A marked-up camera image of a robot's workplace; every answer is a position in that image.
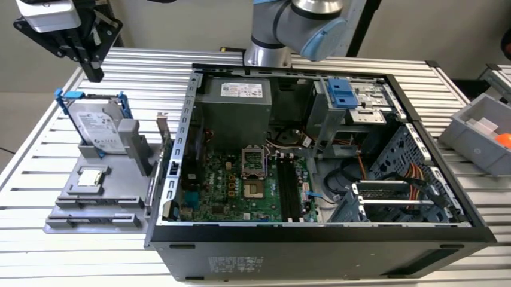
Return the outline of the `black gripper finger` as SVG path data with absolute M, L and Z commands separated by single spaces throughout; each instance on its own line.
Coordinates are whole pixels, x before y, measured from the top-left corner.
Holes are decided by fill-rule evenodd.
M 57 57 L 69 57 L 81 64 L 85 74 L 93 80 L 93 25 L 81 25 L 78 28 L 38 32 L 23 17 L 14 21 L 14 28 L 21 31 Z
M 90 72 L 90 82 L 99 83 L 105 77 L 102 70 L 103 60 L 119 37 L 122 28 L 123 23 L 119 19 L 97 16 L 95 32 L 99 44 L 95 45 L 91 52 L 93 71 Z

